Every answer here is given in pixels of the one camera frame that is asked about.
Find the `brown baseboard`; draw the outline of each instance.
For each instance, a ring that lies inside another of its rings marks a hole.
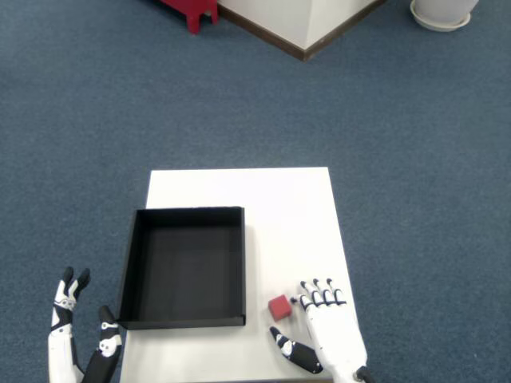
[[[336,38],[344,34],[352,26],[354,26],[362,19],[364,19],[375,8],[381,6],[385,1],[386,0],[376,0],[372,2],[371,4],[360,10],[357,14],[351,16],[343,24],[336,27],[329,34],[315,42],[307,49],[300,48],[299,46],[293,44],[292,42],[289,42],[288,40],[281,38],[280,36],[274,34],[270,30],[267,30],[266,28],[263,28],[262,26],[255,24],[254,22],[248,20],[247,18],[244,18],[243,16],[240,16],[236,12],[233,12],[232,10],[222,6],[221,4],[218,5],[218,11],[220,16],[222,16],[223,18],[229,20],[230,22],[236,24],[237,26],[240,26],[241,28],[247,30],[251,34],[257,36],[258,38],[265,40],[265,42],[268,42],[276,46],[277,48],[280,48],[284,52],[290,54],[293,57],[298,58],[299,60],[307,61],[316,53],[318,53],[321,49],[323,49],[325,46],[329,45]]]

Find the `red object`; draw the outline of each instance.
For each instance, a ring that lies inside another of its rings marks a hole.
[[[275,322],[290,316],[292,312],[291,305],[287,301],[285,295],[280,295],[279,297],[274,298],[268,302],[268,309],[270,309],[271,315],[273,316],[273,319],[275,319]]]
[[[200,16],[206,11],[211,12],[213,24],[218,22],[218,8],[216,0],[161,0],[163,3],[179,10],[186,15],[186,24],[192,34],[198,34],[200,28]]]

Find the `white tabletop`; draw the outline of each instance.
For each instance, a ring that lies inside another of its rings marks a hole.
[[[147,208],[207,206],[245,208],[247,325],[128,331],[121,383],[329,378],[287,361],[268,331],[310,345],[301,309],[276,324],[267,309],[313,278],[333,278],[353,302],[328,169],[151,173]]]

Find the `black tray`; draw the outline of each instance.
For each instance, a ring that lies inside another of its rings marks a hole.
[[[120,302],[128,330],[243,326],[243,208],[138,210]]]

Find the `plant pot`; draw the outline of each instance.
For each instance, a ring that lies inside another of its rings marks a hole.
[[[412,0],[415,20],[431,30],[451,31],[470,21],[470,11],[479,0]]]

